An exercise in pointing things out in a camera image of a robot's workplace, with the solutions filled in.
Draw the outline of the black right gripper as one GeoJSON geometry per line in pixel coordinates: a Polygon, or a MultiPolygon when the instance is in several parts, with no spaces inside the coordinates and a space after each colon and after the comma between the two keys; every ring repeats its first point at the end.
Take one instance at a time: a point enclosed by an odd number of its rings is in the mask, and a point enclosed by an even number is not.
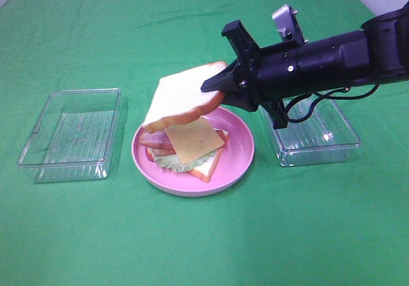
{"type": "Polygon", "coordinates": [[[226,24],[222,36],[228,39],[237,59],[205,80],[201,91],[222,91],[223,105],[247,112],[255,112],[261,106],[270,115],[275,129],[286,128],[282,83],[288,78],[288,67],[295,66],[297,43],[289,41],[259,47],[240,20],[226,24]]]}

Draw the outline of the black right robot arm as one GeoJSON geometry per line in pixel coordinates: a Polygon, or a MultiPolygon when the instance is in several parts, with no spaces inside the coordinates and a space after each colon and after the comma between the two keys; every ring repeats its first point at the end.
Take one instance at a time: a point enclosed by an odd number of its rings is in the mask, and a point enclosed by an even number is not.
{"type": "Polygon", "coordinates": [[[259,47],[239,20],[226,24],[225,36],[236,59],[207,79],[201,90],[219,90],[224,103],[253,112],[263,107],[275,129],[292,122],[290,109],[315,95],[345,99],[350,88],[408,79],[408,7],[379,15],[360,30],[307,42],[296,11],[284,5],[272,19],[281,43],[259,47]]]}

